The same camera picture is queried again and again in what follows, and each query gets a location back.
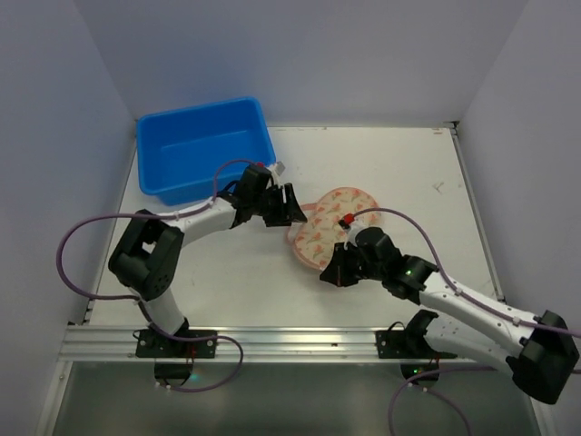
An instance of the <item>white wall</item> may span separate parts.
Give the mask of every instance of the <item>white wall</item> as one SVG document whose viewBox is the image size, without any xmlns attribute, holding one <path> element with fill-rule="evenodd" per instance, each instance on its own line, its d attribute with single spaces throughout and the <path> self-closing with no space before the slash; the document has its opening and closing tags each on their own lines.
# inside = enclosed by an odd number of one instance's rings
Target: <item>white wall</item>
<svg viewBox="0 0 581 436">
<path fill-rule="evenodd" d="M 70 0 L 0 5 L 0 432 L 34 431 L 76 299 L 54 252 L 78 219 L 111 211 L 133 120 Z M 109 226 L 71 243 L 90 286 Z"/>
<path fill-rule="evenodd" d="M 581 330 L 581 3 L 531 0 L 461 123 L 508 301 Z M 555 407 L 581 433 L 581 379 Z"/>
<path fill-rule="evenodd" d="M 75 0 L 134 116 L 257 96 L 271 123 L 468 108 L 527 0 Z"/>
</svg>

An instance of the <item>gray floor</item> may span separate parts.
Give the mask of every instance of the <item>gray floor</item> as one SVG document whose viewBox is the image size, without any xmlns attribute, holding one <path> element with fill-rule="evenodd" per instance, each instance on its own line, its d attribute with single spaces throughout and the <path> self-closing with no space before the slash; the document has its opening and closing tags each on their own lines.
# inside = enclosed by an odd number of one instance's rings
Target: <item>gray floor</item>
<svg viewBox="0 0 581 436">
<path fill-rule="evenodd" d="M 229 365 L 199 364 L 197 380 L 218 380 Z M 246 364 L 216 391 L 153 387 L 151 363 L 76 363 L 55 435 L 387 435 L 395 365 Z M 538 435 L 528 398 L 498 373 L 450 374 L 436 389 L 461 405 L 475 436 Z M 396 406 L 399 436 L 466 435 L 457 414 L 419 390 Z"/>
</svg>

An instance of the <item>red cable tip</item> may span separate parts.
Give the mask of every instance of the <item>red cable tip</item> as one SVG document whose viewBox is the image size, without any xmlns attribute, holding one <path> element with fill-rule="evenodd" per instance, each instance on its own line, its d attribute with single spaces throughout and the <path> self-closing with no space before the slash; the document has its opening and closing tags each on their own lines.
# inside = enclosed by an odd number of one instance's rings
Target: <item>red cable tip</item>
<svg viewBox="0 0 581 436">
<path fill-rule="evenodd" d="M 345 224 L 350 225 L 355 221 L 355 217 L 353 216 L 353 213 L 347 213 L 344 217 L 343 217 L 343 221 L 345 222 Z"/>
</svg>

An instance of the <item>patterned cloth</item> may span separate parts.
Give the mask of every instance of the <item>patterned cloth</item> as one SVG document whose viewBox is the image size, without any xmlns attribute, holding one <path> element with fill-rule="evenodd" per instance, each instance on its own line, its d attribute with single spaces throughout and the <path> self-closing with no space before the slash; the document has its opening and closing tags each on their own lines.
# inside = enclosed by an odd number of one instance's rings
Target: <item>patterned cloth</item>
<svg viewBox="0 0 581 436">
<path fill-rule="evenodd" d="M 355 213 L 370 207 L 378 207 L 377 202 L 360 189 L 343 187 L 326 193 L 316 204 L 303 207 L 314 212 L 290 241 L 292 250 L 299 260 L 310 268 L 325 269 L 333 255 L 335 243 L 346 240 L 339 220 L 347 213 Z M 364 213 L 358 219 L 367 225 L 380 224 L 379 213 Z"/>
</svg>

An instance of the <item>blue plastic container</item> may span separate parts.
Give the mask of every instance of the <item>blue plastic container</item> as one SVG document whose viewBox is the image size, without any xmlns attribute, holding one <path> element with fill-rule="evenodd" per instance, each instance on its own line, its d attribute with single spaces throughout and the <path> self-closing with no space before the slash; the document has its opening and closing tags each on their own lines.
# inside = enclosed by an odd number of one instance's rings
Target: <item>blue plastic container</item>
<svg viewBox="0 0 581 436">
<path fill-rule="evenodd" d="M 261 105 L 252 97 L 146 115 L 137 122 L 139 185 L 168 205 L 212 195 L 216 170 L 232 159 L 274 164 L 276 156 Z M 222 189 L 247 164 L 226 167 Z"/>
</svg>

